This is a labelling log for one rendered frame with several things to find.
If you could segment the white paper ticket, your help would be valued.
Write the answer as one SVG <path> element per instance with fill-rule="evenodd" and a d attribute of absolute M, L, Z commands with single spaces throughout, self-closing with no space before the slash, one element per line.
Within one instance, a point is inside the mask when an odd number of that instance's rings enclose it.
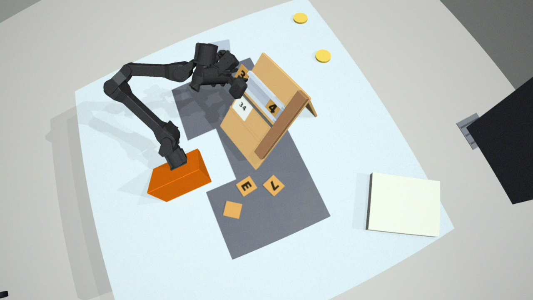
<path fill-rule="evenodd" d="M 237 99 L 232 106 L 234 110 L 239 114 L 239 116 L 243 119 L 243 121 L 246 120 L 247 116 L 252 110 L 252 106 L 248 103 L 248 101 L 242 96 L 241 99 Z"/>

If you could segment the yellow round disc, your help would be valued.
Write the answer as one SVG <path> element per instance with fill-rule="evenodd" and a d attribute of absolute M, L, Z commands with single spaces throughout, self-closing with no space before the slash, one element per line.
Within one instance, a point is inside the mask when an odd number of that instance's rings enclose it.
<path fill-rule="evenodd" d="M 302 23 L 305 23 L 308 21 L 308 16 L 304 13 L 296 13 L 294 16 L 293 16 L 293 19 L 294 19 L 294 22 L 295 23 L 299 23 L 299 24 L 302 24 Z"/>
<path fill-rule="evenodd" d="M 316 52 L 315 58 L 320 63 L 327 63 L 331 60 L 331 53 L 327 50 L 318 50 Z"/>

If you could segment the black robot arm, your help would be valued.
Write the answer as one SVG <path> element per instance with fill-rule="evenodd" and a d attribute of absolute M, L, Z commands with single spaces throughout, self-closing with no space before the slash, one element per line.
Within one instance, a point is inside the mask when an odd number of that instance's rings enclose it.
<path fill-rule="evenodd" d="M 165 156 L 171 171 L 187 164 L 188 157 L 179 146 L 180 131 L 172 121 L 164 122 L 136 97 L 128 84 L 132 76 L 162 77 L 178 83 L 192 76 L 189 86 L 199 92 L 201 85 L 211 85 L 215 81 L 212 64 L 219 68 L 221 75 L 230 77 L 231 71 L 238 66 L 238 59 L 229 50 L 218 50 L 217 45 L 197 42 L 194 59 L 168 64 L 127 63 L 122 66 L 112 79 L 105 81 L 104 93 L 115 101 L 119 101 L 132 111 L 153 132 L 161 144 L 159 155 Z M 215 63 L 218 53 L 219 62 Z M 196 69 L 194 70 L 194 68 Z"/>

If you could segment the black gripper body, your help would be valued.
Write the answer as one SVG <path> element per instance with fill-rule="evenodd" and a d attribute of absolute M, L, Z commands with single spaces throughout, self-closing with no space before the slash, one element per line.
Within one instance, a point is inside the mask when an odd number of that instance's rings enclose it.
<path fill-rule="evenodd" d="M 214 69 L 216 75 L 215 81 L 211 86 L 215 87 L 216 84 L 220 84 L 224 87 L 225 84 L 230 84 L 232 87 L 229 89 L 229 93 L 231 93 L 234 99 L 241 99 L 247 89 L 247 83 L 238 77 L 221 75 L 221 71 L 219 71 L 219 68 L 214 66 L 214 64 L 212 64 L 211 67 Z"/>

